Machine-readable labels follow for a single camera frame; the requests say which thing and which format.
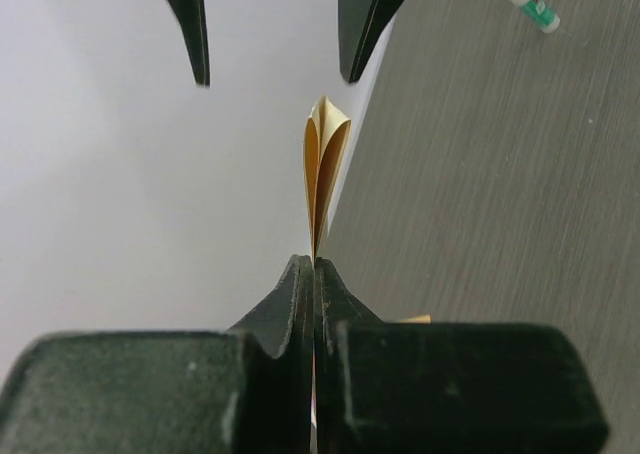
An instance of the gray floor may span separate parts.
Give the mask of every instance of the gray floor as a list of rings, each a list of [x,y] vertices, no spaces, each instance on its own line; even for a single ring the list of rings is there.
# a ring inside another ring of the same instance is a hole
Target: gray floor
[[[640,0],[408,0],[323,255],[378,314],[562,328],[640,452]]]

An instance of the folded paper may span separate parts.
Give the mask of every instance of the folded paper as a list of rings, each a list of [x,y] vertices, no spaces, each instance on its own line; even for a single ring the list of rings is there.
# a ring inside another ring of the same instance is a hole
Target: folded paper
[[[314,261],[350,130],[351,120],[331,104],[326,96],[322,96],[313,106],[307,120],[304,133],[304,178],[311,259]]]

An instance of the white wall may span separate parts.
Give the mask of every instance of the white wall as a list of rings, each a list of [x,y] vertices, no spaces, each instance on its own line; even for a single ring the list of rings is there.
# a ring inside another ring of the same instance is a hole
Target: white wall
[[[308,252],[306,117],[357,131],[384,46],[348,88],[337,0],[206,8],[209,90],[165,0],[0,0],[0,380],[44,332],[226,327]]]

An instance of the glue stick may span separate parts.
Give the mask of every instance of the glue stick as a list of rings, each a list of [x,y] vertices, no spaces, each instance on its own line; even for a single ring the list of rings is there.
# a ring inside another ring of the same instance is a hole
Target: glue stick
[[[510,0],[520,8],[545,34],[552,33],[560,25],[560,18],[543,0]]]

